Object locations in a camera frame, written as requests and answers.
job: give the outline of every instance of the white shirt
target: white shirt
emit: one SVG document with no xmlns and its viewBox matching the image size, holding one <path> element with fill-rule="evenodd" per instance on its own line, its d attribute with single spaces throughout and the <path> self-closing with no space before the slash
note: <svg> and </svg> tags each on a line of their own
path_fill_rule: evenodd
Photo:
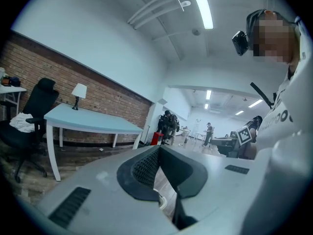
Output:
<svg viewBox="0 0 313 235">
<path fill-rule="evenodd" d="M 264 118 L 258 132 L 257 151 L 274 147 L 277 141 L 300 130 L 312 128 L 312 41 L 302 21 L 296 19 L 300 31 L 300 61 L 294 76 L 279 86 L 275 104 Z"/>
</svg>

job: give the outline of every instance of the black slot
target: black slot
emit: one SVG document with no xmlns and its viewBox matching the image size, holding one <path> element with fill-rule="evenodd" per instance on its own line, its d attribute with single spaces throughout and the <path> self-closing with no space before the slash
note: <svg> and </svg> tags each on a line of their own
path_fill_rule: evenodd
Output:
<svg viewBox="0 0 313 235">
<path fill-rule="evenodd" d="M 49 216 L 49 219 L 57 225 L 66 228 L 76 215 L 91 190 L 77 187 Z"/>
<path fill-rule="evenodd" d="M 238 173 L 242 173 L 242 174 L 248 174 L 248 172 L 249 172 L 248 168 L 243 168 L 243 167 L 239 167 L 239 166 L 235 166 L 235 165 L 231 165 L 231 164 L 226 166 L 225 169 L 235 171 Z"/>
</svg>

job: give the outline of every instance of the black vent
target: black vent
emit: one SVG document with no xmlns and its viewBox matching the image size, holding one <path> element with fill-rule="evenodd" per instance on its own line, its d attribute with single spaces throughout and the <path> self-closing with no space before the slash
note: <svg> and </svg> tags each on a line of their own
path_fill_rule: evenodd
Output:
<svg viewBox="0 0 313 235">
<path fill-rule="evenodd" d="M 238 173 L 242 173 L 242 174 L 247 174 L 249 172 L 248 168 L 243 168 L 243 167 L 239 167 L 239 166 L 235 166 L 235 165 L 231 165 L 231 164 L 226 166 L 225 169 L 235 171 Z"/>
<path fill-rule="evenodd" d="M 77 187 L 50 215 L 49 219 L 63 228 L 66 228 L 76 215 L 91 190 Z"/>
<path fill-rule="evenodd" d="M 132 174 L 137 181 L 153 189 L 158 168 L 158 150 L 156 150 L 134 164 Z"/>
</svg>

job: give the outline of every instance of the black chair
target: black chair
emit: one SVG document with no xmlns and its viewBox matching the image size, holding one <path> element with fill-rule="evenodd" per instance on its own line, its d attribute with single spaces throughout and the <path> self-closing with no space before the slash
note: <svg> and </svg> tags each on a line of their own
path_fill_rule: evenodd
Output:
<svg viewBox="0 0 313 235">
<path fill-rule="evenodd" d="M 16 107 L 16 105 L 8 101 L 0 102 L 1 105 L 6 106 L 7 116 L 7 120 L 0 121 L 0 139 L 8 146 L 20 151 L 19 164 L 14 174 L 14 178 L 18 183 L 21 181 L 18 173 L 25 160 L 33 163 L 35 168 L 42 172 L 43 177 L 47 176 L 45 169 L 32 161 L 30 157 L 31 154 L 39 152 L 39 143 L 45 134 L 44 115 L 51 110 L 52 105 L 59 96 L 59 93 L 53 89 L 54 84 L 55 82 L 53 80 L 42 78 L 35 85 L 23 109 L 23 113 L 33 116 L 33 118 L 26 119 L 26 122 L 35 124 L 35 132 L 25 133 L 12 127 L 9 124 L 11 120 L 11 107 Z"/>
</svg>

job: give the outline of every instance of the lamp base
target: lamp base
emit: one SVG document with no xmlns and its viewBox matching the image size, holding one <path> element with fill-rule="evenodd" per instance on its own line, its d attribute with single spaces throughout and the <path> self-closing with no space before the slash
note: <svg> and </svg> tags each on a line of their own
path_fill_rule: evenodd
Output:
<svg viewBox="0 0 313 235">
<path fill-rule="evenodd" d="M 77 106 L 78 106 L 79 97 L 76 96 L 75 98 L 76 98 L 76 102 L 75 102 L 75 105 L 73 106 L 72 109 L 78 111 L 78 107 Z"/>
</svg>

